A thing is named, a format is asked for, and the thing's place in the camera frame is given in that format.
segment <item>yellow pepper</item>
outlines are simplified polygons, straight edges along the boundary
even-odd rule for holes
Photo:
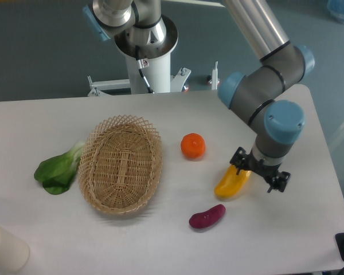
[[[230,165],[224,177],[220,183],[214,189],[216,195],[220,198],[229,198],[240,191],[242,186],[246,183],[251,171],[241,170],[237,175],[237,168],[234,165]]]

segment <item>woven basket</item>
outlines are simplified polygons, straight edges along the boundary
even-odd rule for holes
[[[79,164],[84,198],[107,214],[125,214],[146,205],[162,171],[162,143],[147,120],[117,116],[90,134]]]

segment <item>blue joint cap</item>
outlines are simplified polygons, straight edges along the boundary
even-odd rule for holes
[[[264,115],[264,125],[273,140],[281,144],[293,144],[299,139],[305,124],[301,107],[288,100],[272,103]]]
[[[240,72],[232,73],[226,80],[224,80],[218,89],[218,97],[228,109],[230,109],[234,93],[244,76],[245,75]]]
[[[296,47],[297,47],[297,49],[300,50],[300,52],[303,55],[303,59],[304,59],[303,77],[306,77],[310,72],[312,72],[312,70],[315,67],[315,57],[314,57],[314,54],[312,53],[312,51],[307,46],[298,45]]]
[[[98,24],[96,18],[94,17],[88,6],[85,6],[83,8],[83,15],[85,16],[88,25],[91,27],[93,32],[101,39],[102,42],[110,39],[107,33],[105,33],[102,27]]]

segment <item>white cylinder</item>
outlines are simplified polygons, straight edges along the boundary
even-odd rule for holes
[[[29,258],[29,247],[25,241],[0,227],[0,270],[19,271]]]
[[[144,79],[140,76],[135,57],[124,55],[131,93],[148,93]],[[143,68],[142,72],[150,88],[155,93],[169,93],[171,91],[171,53],[168,52],[160,57],[148,59],[148,61],[149,67]]]

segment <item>sweet potato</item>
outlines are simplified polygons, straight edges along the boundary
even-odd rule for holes
[[[192,228],[203,229],[215,224],[224,214],[224,205],[215,205],[208,211],[192,215],[189,219],[189,224]]]

